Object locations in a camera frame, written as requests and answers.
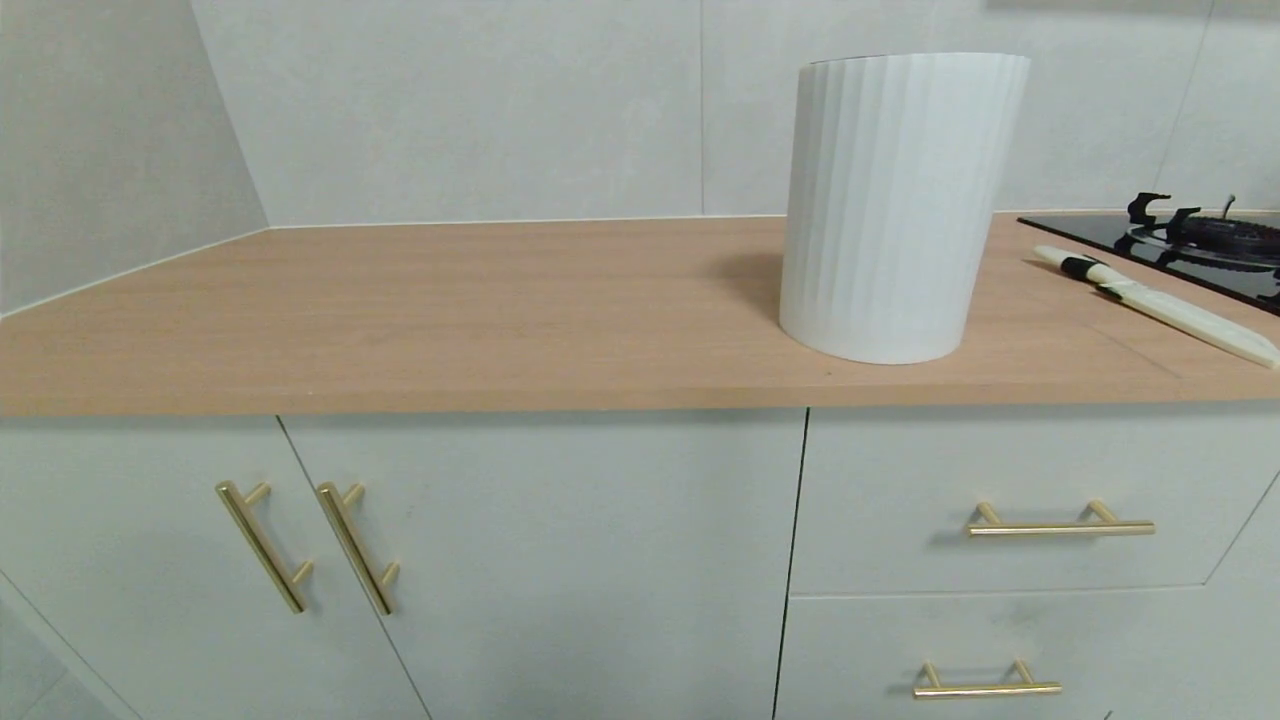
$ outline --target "knife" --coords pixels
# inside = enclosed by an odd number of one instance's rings
[[[1172,295],[1152,290],[1088,255],[1068,252],[1051,245],[1038,245],[1034,252],[1037,258],[1052,264],[1068,277],[1093,283],[1103,293],[1144,315],[1263,368],[1272,370],[1280,368],[1280,350],[1276,350],[1270,340],[1245,327]]]

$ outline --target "grey wall tile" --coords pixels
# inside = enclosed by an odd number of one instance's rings
[[[1280,0],[1219,0],[1157,183],[1179,205],[1280,210]]]
[[[193,0],[273,225],[696,214],[694,0]]]
[[[0,310],[265,225],[187,0],[5,0]]]
[[[17,720],[67,669],[0,605],[0,719]]]
[[[22,720],[118,720],[84,685],[67,674],[27,711]]]
[[[1033,60],[997,208],[1123,206],[1156,179],[1210,4],[707,0],[707,211],[786,211],[801,64],[941,50]]]

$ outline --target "white cylindrical vase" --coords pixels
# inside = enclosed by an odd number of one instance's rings
[[[960,346],[1030,60],[882,55],[800,70],[782,329],[828,355]]]

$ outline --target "gold handle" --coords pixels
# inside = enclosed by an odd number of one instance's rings
[[[989,502],[978,503],[978,514],[986,523],[965,525],[969,537],[992,536],[1149,536],[1156,532],[1151,520],[1117,520],[1101,500],[1089,501],[1089,511],[1098,523],[1057,523],[1047,525],[1011,525],[1002,523]]]
[[[360,575],[360,582],[369,591],[369,597],[374,600],[378,612],[390,615],[396,611],[396,600],[392,597],[390,587],[399,575],[399,562],[388,564],[387,569],[383,570],[383,577],[375,578],[370,569],[372,556],[365,547],[365,542],[360,539],[356,524],[347,512],[365,496],[365,486],[356,483],[351,486],[347,495],[339,495],[333,483],[325,483],[316,488],[316,495],[320,496],[320,505],[324,506],[325,515],[329,516],[329,524],[333,525],[333,532],[342,542],[342,548],[347,551],[347,557],[351,557],[351,564],[356,566],[356,574]]]
[[[270,575],[271,582],[280,591],[284,603],[293,612],[305,611],[307,609],[307,598],[298,589],[298,585],[311,574],[311,561],[302,562],[302,565],[298,565],[297,571],[291,574],[284,565],[284,560],[280,559],[280,553],[275,552],[275,548],[268,542],[266,533],[262,532],[262,525],[257,523],[257,518],[250,510],[257,501],[271,493],[271,486],[259,483],[247,497],[241,497],[236,483],[232,482],[218,483],[215,489],[218,489],[218,497],[223,498],[227,511],[236,520],[236,527],[241,529],[244,539],[248,541],[248,546],[253,548],[253,555],[257,555],[257,559],[262,562],[262,568],[266,569],[266,574]]]
[[[938,680],[938,671],[932,662],[924,664],[924,674],[929,678],[929,687],[916,687],[911,691],[915,700],[963,700],[974,697],[1010,697],[1020,694],[1061,694],[1062,683],[1037,683],[1032,678],[1032,671],[1021,660],[1014,661],[1014,669],[1023,679],[1012,685],[952,685],[945,687]]]

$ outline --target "kitchen counter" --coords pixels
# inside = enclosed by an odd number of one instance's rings
[[[0,322],[0,415],[1280,397],[1280,372],[1029,258],[997,215],[964,345],[863,365],[777,325],[782,218],[273,229]],[[1280,318],[1119,259],[1280,341]]]

